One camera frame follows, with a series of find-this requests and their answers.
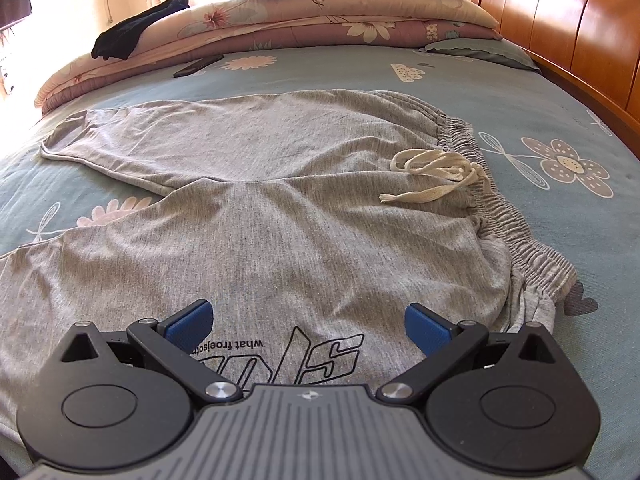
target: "gray sweatpants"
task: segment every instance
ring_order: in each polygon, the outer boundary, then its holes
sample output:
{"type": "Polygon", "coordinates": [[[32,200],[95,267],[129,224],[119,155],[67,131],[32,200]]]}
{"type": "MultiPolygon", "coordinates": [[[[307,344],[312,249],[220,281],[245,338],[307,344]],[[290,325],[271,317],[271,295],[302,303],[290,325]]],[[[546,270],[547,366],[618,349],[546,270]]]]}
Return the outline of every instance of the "gray sweatpants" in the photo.
{"type": "Polygon", "coordinates": [[[549,328],[571,265],[533,240],[502,196],[388,170],[409,148],[484,164],[468,124],[392,92],[303,91],[89,110],[42,155],[77,160],[166,195],[103,226],[72,229],[0,259],[0,430],[68,327],[122,330],[197,298],[214,328],[194,357],[255,382],[367,382],[422,354],[404,335],[418,301],[453,322],[549,328]]]}

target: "cream drawstring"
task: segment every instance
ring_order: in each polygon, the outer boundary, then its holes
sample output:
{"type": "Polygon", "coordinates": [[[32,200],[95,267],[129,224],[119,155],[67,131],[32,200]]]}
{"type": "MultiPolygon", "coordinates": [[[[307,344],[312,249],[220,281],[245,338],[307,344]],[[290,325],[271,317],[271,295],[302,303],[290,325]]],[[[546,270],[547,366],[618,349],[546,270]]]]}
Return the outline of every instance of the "cream drawstring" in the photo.
{"type": "Polygon", "coordinates": [[[482,190],[490,193],[491,185],[489,177],[484,172],[480,164],[470,162],[467,158],[457,152],[444,152],[443,150],[403,150],[394,155],[391,160],[391,171],[402,171],[403,173],[415,175],[429,175],[452,180],[455,184],[448,186],[437,186],[424,191],[411,191],[400,195],[381,194],[380,202],[409,202],[422,204],[433,202],[454,189],[461,186],[469,186],[482,180],[482,190]],[[404,162],[404,167],[399,168],[398,163],[404,162]],[[421,164],[418,168],[413,168],[415,164],[421,164]]]}

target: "headboard panel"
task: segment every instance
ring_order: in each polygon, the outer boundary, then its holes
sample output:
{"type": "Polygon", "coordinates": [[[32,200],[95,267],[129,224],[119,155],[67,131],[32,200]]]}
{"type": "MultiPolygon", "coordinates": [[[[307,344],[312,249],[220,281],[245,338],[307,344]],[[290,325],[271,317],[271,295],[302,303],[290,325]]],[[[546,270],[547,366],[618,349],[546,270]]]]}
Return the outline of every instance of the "headboard panel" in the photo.
{"type": "Polygon", "coordinates": [[[640,0],[474,0],[640,158],[640,0]]]}

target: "black phone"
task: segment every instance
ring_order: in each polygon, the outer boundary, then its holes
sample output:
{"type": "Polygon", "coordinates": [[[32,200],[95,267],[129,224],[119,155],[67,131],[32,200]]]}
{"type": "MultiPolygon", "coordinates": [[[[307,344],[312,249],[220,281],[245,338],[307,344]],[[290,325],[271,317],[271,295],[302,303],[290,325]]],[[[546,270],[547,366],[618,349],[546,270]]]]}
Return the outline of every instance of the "black phone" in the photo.
{"type": "Polygon", "coordinates": [[[220,61],[224,56],[222,54],[216,54],[215,56],[203,57],[190,65],[181,68],[174,74],[174,77],[183,77],[186,75],[195,74],[198,70],[202,70],[204,67],[209,66],[217,61],[220,61]]]}

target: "teal pillow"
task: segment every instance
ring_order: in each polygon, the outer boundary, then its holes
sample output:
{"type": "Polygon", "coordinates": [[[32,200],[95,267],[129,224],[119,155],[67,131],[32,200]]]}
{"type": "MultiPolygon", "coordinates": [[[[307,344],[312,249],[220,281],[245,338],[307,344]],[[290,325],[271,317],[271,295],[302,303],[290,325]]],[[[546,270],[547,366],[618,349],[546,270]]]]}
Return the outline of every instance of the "teal pillow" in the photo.
{"type": "Polygon", "coordinates": [[[498,63],[511,68],[536,70],[538,66],[515,43],[507,40],[476,40],[472,38],[458,38],[456,40],[442,40],[430,43],[420,49],[423,52],[437,52],[450,56],[465,56],[498,63]]]}

